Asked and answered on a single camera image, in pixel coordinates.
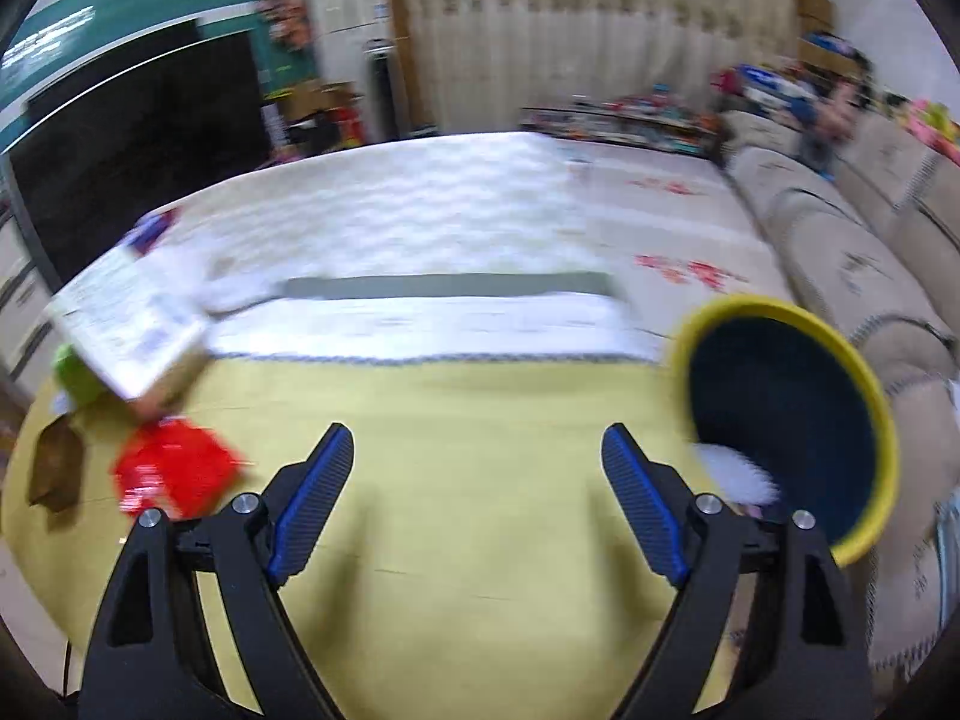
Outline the white foam fruit net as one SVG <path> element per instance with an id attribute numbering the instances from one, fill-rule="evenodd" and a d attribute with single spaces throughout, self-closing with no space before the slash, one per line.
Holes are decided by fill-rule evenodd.
<path id="1" fill-rule="evenodd" d="M 770 473 L 737 450 L 724 445 L 695 444 L 693 452 L 729 502 L 754 507 L 778 502 L 779 488 Z"/>

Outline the red snack wrapper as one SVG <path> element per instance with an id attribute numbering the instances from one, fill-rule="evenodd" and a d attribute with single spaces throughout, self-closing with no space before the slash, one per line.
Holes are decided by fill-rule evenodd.
<path id="1" fill-rule="evenodd" d="M 112 465 L 119 509 L 161 509 L 172 520 L 205 517 L 238 481 L 244 461 L 189 419 L 142 424 Z"/>

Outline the white barcode carton box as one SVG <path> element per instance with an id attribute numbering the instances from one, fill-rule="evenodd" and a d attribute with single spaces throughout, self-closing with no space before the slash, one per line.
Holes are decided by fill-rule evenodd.
<path id="1" fill-rule="evenodd" d="M 206 361 L 210 320 L 125 247 L 53 294 L 47 315 L 91 372 L 143 419 L 155 419 Z"/>

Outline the green white drink bottle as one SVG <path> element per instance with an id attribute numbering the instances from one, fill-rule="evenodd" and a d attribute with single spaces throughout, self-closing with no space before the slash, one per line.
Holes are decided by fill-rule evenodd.
<path id="1" fill-rule="evenodd" d="M 52 375 L 59 388 L 55 403 L 64 413 L 83 410 L 107 392 L 106 384 L 86 366 L 70 344 L 60 344 L 55 351 Z"/>

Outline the long white foam net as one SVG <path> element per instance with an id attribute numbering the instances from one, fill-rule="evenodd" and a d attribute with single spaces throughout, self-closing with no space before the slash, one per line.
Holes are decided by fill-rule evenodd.
<path id="1" fill-rule="evenodd" d="M 209 316 L 231 316 L 283 296 L 274 275 L 239 270 L 226 255 L 194 250 L 161 250 L 153 266 L 172 293 Z"/>

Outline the yellow black trash bin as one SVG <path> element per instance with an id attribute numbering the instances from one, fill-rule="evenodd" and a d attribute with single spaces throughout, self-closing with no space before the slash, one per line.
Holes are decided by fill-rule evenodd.
<path id="1" fill-rule="evenodd" d="M 892 407 L 871 366 L 799 305 L 732 294 L 688 314 L 665 353 L 686 435 L 736 450 L 811 512 L 836 564 L 878 543 L 900 486 Z"/>

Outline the yellow patterned table cloth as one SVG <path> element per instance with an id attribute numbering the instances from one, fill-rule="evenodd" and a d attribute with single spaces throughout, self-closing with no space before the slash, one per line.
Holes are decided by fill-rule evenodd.
<path id="1" fill-rule="evenodd" d="M 366 146 L 179 206 L 161 250 L 283 296 L 221 317 L 184 415 L 260 489 L 332 422 L 347 488 L 281 594 L 352 718 L 605 718 L 669 610 L 601 470 L 630 427 L 692 486 L 661 355 L 568 188 L 563 142 Z"/>

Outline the floral floor mattress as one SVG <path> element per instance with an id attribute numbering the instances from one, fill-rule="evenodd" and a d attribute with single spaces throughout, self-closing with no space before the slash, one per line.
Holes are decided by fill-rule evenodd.
<path id="1" fill-rule="evenodd" d="M 643 335 L 672 337 L 727 294 L 793 299 L 773 247 L 713 163 L 592 142 L 565 142 L 562 153 L 590 240 Z"/>

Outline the beige sofa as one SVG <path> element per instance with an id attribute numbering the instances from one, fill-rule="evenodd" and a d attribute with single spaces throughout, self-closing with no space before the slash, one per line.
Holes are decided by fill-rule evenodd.
<path id="1" fill-rule="evenodd" d="M 900 442 L 900 493 L 854 567 L 878 690 L 918 673 L 958 596 L 958 167 L 866 112 L 822 177 L 800 135 L 743 110 L 722 114 L 727 174 L 800 302 L 872 367 Z"/>

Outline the low shelf with toys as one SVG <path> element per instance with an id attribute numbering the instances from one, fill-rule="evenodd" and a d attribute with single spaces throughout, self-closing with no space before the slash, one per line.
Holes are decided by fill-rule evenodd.
<path id="1" fill-rule="evenodd" d="M 562 103 L 524 106 L 519 128 L 573 142 L 709 158 L 721 126 L 715 114 L 695 112 L 672 94 L 654 93 L 612 101 L 573 96 Z"/>

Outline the black tower fan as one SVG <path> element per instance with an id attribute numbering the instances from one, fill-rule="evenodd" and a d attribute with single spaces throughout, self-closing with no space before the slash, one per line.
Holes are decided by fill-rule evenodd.
<path id="1" fill-rule="evenodd" d="M 386 39 L 373 39 L 364 48 L 370 75 L 370 98 L 377 133 L 383 142 L 400 138 L 397 93 L 394 83 L 394 48 Z"/>

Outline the large black television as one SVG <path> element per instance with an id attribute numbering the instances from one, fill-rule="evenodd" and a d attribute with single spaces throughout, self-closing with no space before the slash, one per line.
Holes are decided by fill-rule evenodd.
<path id="1" fill-rule="evenodd" d="M 146 213 L 270 160 L 251 37 L 208 37 L 117 73 L 2 156 L 26 249 L 50 289 Z"/>

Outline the pile of plush toys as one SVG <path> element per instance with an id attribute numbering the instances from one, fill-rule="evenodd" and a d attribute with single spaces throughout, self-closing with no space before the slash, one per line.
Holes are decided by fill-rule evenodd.
<path id="1" fill-rule="evenodd" d="M 838 48 L 833 34 L 812 32 L 800 41 L 797 60 L 724 70 L 716 80 L 721 158 L 729 161 L 739 149 L 756 146 L 833 177 L 839 156 L 857 153 L 854 140 L 877 128 L 892 137 L 880 156 L 885 166 L 913 145 L 952 163 L 958 160 L 958 122 L 946 107 L 878 94 L 871 60 Z"/>

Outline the cream curtain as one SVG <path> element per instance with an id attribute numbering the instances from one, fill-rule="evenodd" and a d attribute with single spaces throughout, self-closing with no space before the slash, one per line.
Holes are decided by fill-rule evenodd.
<path id="1" fill-rule="evenodd" d="M 444 133 L 498 132 L 526 106 L 711 80 L 791 54 L 794 0 L 404 0 L 423 104 Z"/>

